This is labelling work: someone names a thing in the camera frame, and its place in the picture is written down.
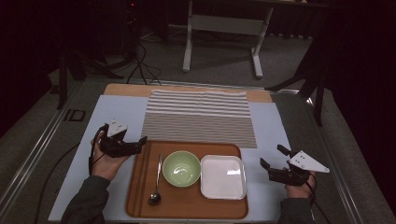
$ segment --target hand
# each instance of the hand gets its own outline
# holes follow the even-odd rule
[[[315,189],[315,178],[313,177],[313,175],[315,175],[315,172],[311,172],[311,175],[309,176],[309,179],[307,182],[312,187],[312,189]],[[312,194],[311,189],[306,184],[303,184],[301,186],[286,185],[285,189],[286,189],[286,194],[287,194],[288,198],[309,199]]]
[[[103,153],[100,150],[99,142],[104,135],[104,132],[100,132],[95,141],[93,141],[93,139],[91,140],[91,144],[95,144],[93,152],[94,164],[92,167],[92,175],[98,175],[111,181],[114,179],[117,171],[120,169],[121,165],[129,158],[129,156],[111,158],[107,156],[107,154]]]

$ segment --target striped cloth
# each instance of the striped cloth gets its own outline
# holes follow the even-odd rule
[[[245,92],[152,91],[142,136],[257,147]]]

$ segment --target spoon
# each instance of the spoon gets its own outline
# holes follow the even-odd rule
[[[155,185],[154,192],[149,196],[148,204],[151,206],[157,205],[161,200],[161,195],[158,192],[158,180],[160,179],[161,167],[163,166],[163,154],[158,156],[158,173],[157,173],[157,184]]]

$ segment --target ceramic bowl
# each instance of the ceramic bowl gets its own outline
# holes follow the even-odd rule
[[[186,188],[201,175],[201,163],[188,151],[176,151],[163,161],[163,176],[171,185]]]

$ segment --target wooden tray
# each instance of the wooden tray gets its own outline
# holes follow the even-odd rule
[[[184,150],[200,160],[205,155],[236,156],[241,158],[239,147],[233,144],[148,141],[142,153],[135,156],[134,172],[129,188],[126,212],[131,217],[188,218],[188,219],[240,219],[248,214],[248,197],[241,200],[207,199],[201,193],[198,180],[188,188],[170,185],[160,175],[159,192],[162,200],[149,205],[149,195],[155,189],[158,155],[163,160],[172,152]]]

